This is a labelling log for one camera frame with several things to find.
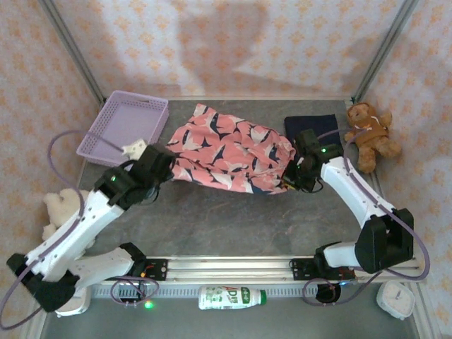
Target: white bottle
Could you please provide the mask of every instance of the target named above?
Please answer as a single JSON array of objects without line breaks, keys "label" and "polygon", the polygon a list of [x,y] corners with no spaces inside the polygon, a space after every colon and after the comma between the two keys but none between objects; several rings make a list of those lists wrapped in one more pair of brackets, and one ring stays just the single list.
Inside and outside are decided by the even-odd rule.
[{"label": "white bottle", "polygon": [[245,309],[266,302],[266,291],[245,286],[204,286],[199,290],[200,309]]}]

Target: wall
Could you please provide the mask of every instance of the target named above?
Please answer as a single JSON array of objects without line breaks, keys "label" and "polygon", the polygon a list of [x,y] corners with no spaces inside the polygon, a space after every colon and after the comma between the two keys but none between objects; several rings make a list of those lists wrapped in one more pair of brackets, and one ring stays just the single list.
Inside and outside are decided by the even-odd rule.
[{"label": "wall", "polygon": [[402,0],[56,0],[104,95],[354,94]]},{"label": "wall", "polygon": [[[97,103],[36,0],[0,4],[0,295],[14,275],[15,253],[40,243],[49,223],[42,196],[63,186],[46,161],[50,138],[70,128],[89,128]],[[80,138],[66,137],[54,151],[57,167],[72,180],[81,168],[74,156]],[[20,287],[8,303],[5,324],[25,317],[32,298]],[[0,333],[16,338],[18,332]]]},{"label": "wall", "polygon": [[397,161],[382,161],[383,190],[415,215],[432,260],[429,294],[445,334],[452,335],[452,8],[421,0],[385,61],[367,99],[393,113]]}]

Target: alarm clock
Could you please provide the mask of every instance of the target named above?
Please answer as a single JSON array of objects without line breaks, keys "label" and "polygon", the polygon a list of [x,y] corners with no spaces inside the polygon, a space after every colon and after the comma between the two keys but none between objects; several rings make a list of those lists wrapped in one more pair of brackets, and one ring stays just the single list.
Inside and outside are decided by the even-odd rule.
[{"label": "alarm clock", "polygon": [[403,320],[415,308],[415,295],[399,282],[385,282],[376,296],[377,304],[394,318]]}]

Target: pink cloth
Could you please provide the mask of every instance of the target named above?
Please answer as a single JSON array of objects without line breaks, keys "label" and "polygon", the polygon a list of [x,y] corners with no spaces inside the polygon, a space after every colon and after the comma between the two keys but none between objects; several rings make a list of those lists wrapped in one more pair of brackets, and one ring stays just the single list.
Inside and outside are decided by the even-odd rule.
[{"label": "pink cloth", "polygon": [[167,147],[178,159],[175,180],[228,191],[277,194],[295,149],[278,132],[197,104]]}]

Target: stuffed animal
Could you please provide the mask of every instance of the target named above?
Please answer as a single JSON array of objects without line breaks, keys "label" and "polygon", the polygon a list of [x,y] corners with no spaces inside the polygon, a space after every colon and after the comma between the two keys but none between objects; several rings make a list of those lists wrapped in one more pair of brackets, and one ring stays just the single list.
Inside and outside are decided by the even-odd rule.
[{"label": "stuffed animal", "polygon": [[[81,193],[86,201],[89,192],[82,190]],[[42,200],[47,206],[50,221],[42,232],[42,240],[46,241],[80,208],[80,200],[73,189],[64,189],[59,194],[48,193]],[[93,244],[94,240],[86,248],[89,249]]]},{"label": "stuffed animal", "polygon": [[360,133],[360,129],[369,129],[355,140],[359,150],[358,169],[361,172],[371,173],[375,170],[375,151],[384,157],[395,157],[400,154],[402,150],[400,145],[388,137],[388,127],[391,125],[392,118],[390,112],[378,116],[375,109],[365,102],[355,104],[348,109],[348,123],[357,130],[345,134],[346,141]]}]

